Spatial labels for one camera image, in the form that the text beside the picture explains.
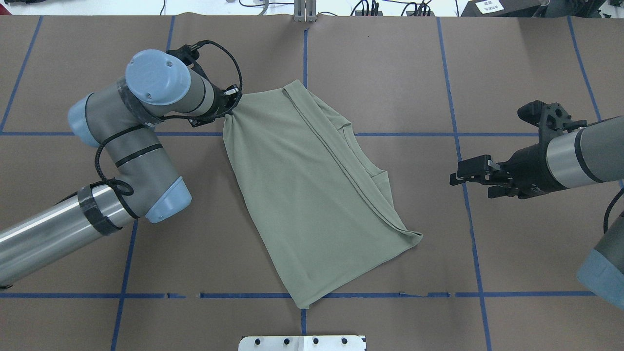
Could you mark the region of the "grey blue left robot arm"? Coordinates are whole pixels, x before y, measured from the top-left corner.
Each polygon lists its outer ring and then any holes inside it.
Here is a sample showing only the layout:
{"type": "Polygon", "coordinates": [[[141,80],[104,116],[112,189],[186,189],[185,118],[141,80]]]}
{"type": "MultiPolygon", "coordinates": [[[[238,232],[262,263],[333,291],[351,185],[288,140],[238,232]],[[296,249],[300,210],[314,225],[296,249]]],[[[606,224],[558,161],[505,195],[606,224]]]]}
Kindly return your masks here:
{"type": "Polygon", "coordinates": [[[159,223],[187,208],[192,196],[155,128],[174,119],[204,126],[232,114],[242,88],[236,58],[201,40],[142,50],[116,82],[76,102],[68,123],[96,149],[98,180],[1,231],[1,289],[138,218],[159,223]]]}

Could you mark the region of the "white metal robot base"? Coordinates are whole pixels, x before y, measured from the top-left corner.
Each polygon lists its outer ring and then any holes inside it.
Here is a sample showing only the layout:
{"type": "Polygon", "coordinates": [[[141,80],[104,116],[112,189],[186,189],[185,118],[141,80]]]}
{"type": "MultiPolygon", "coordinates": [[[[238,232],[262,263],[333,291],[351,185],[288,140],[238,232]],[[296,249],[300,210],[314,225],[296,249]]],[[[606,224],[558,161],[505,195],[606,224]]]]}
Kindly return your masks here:
{"type": "Polygon", "coordinates": [[[239,351],[366,351],[360,335],[281,335],[244,337],[239,351]]]}

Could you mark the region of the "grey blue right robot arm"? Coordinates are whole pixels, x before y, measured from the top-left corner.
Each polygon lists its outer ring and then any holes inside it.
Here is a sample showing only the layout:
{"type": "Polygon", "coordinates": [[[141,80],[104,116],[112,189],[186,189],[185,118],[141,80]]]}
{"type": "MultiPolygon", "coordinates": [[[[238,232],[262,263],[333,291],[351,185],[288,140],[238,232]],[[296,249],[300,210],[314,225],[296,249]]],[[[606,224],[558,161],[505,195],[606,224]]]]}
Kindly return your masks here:
{"type": "MultiPolygon", "coordinates": [[[[520,120],[537,127],[538,142],[515,151],[509,160],[494,162],[484,154],[459,161],[449,184],[488,186],[489,198],[528,199],[624,176],[623,118],[589,124],[575,121],[559,103],[535,100],[517,110],[520,120]]],[[[623,215],[610,222],[619,191],[603,217],[603,235],[591,249],[576,277],[591,293],[622,309],[624,306],[623,215]]]]}

